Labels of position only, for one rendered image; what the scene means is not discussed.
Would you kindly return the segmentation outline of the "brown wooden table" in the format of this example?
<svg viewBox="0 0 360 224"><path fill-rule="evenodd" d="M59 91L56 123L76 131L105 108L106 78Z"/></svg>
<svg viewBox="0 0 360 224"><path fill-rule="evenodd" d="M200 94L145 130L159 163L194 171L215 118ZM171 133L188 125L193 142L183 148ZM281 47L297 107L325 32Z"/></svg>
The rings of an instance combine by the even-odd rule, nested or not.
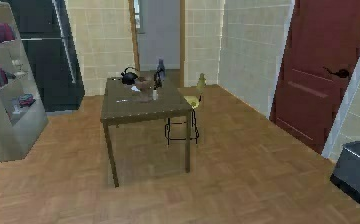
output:
<svg viewBox="0 0 360 224"><path fill-rule="evenodd" d="M103 126L108 159L112 171L113 185L119 186L116 163L112 148L109 127L174 117L185 117L185 171L191 171L191 116L192 107L180 91L170 82L165 81L158 90L158 98L143 101L139 92L124 85L120 78L108 78L102 104L100 122Z"/></svg>

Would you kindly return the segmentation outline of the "dark blue bottle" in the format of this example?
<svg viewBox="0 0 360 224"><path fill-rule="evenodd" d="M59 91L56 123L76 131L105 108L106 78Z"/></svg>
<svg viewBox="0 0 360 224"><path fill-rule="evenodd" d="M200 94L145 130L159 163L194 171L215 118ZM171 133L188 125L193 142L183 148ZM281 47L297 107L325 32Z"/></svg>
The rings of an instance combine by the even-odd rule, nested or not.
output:
<svg viewBox="0 0 360 224"><path fill-rule="evenodd" d="M165 79L165 66L164 66L164 60L160 59L157 70L154 74L154 88L160 88L162 86L162 82Z"/></svg>

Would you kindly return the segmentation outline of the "brown bowl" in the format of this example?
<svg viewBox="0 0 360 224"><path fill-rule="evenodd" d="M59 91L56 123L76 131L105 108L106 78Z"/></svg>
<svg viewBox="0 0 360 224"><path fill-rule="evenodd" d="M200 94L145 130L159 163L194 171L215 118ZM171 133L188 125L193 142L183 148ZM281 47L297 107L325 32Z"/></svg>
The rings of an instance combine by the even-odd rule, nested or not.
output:
<svg viewBox="0 0 360 224"><path fill-rule="evenodd" d="M135 80L135 86L140 91L147 91L153 86L153 80L151 78L139 77Z"/></svg>

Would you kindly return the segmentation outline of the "black kettle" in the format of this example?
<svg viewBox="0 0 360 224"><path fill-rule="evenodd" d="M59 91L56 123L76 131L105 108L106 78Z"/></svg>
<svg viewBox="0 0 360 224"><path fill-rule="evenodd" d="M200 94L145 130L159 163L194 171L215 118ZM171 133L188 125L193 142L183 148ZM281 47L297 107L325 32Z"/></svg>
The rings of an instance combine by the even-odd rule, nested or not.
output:
<svg viewBox="0 0 360 224"><path fill-rule="evenodd" d="M135 80L138 78L138 75L134 72L131 72L131 69L136 70L136 68L126 67L121 73L122 83L126 85L134 85Z"/></svg>

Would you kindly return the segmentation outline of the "black fridge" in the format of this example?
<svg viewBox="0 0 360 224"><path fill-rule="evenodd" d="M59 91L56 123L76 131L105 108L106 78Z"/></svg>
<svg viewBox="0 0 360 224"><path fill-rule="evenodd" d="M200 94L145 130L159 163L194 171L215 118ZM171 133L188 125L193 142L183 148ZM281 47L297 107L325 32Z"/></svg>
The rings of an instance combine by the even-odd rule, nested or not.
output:
<svg viewBox="0 0 360 224"><path fill-rule="evenodd" d="M62 0L61 14L76 84L71 83L52 0L6 1L11 6L45 110L78 110L85 90L65 0Z"/></svg>

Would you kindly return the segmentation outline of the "dark red room door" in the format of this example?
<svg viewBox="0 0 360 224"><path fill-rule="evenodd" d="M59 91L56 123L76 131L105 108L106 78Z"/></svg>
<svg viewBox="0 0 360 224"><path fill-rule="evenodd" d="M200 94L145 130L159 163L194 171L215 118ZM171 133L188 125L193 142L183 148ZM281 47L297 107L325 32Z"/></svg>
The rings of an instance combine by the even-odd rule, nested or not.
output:
<svg viewBox="0 0 360 224"><path fill-rule="evenodd" d="M320 154L359 57L360 0L295 0L271 121Z"/></svg>

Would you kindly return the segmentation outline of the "small teal and red object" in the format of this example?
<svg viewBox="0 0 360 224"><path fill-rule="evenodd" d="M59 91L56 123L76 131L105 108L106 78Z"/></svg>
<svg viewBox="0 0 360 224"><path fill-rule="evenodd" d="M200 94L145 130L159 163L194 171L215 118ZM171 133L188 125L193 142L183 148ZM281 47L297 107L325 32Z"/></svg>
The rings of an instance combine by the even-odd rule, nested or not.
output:
<svg viewBox="0 0 360 224"><path fill-rule="evenodd" d="M24 94L18 98L19 105L21 107L29 107L31 106L36 99L33 97L32 94Z"/></svg>

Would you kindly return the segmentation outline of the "grey open shelf unit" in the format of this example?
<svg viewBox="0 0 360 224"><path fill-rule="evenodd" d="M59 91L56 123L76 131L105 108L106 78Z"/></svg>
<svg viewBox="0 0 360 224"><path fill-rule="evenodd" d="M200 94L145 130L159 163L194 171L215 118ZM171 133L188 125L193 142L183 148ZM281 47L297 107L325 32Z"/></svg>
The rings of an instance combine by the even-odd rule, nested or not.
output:
<svg viewBox="0 0 360 224"><path fill-rule="evenodd" d="M48 123L43 103L25 52L18 27L6 2L0 2L0 23L7 23L15 39L0 43L0 68L8 83L0 88L0 161L25 158ZM18 98L32 94L36 101L21 107Z"/></svg>

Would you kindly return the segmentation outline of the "dark grey bin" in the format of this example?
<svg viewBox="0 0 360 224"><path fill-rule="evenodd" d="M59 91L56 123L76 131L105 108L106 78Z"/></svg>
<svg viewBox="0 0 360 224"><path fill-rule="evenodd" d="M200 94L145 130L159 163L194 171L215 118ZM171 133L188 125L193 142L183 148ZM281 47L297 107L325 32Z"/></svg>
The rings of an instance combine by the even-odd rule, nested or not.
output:
<svg viewBox="0 0 360 224"><path fill-rule="evenodd" d="M342 145L330 181L360 204L360 140Z"/></svg>

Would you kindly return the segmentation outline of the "red folded cloth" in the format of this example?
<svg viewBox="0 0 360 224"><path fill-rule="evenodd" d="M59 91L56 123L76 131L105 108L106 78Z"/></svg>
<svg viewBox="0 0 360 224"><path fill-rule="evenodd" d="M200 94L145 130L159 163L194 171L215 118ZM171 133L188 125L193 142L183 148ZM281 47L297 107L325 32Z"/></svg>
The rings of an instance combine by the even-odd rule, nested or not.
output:
<svg viewBox="0 0 360 224"><path fill-rule="evenodd" d="M15 39L15 33L11 26L7 23L0 23L0 43L12 41Z"/></svg>

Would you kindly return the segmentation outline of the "window with grey frame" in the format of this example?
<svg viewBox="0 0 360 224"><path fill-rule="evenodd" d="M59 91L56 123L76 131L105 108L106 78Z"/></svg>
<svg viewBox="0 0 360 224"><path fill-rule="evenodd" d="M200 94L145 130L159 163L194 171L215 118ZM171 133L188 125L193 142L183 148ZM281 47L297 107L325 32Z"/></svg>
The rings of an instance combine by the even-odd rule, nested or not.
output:
<svg viewBox="0 0 360 224"><path fill-rule="evenodd" d="M135 27L138 33L141 31L141 15L140 15L140 0L134 1L134 18L135 18Z"/></svg>

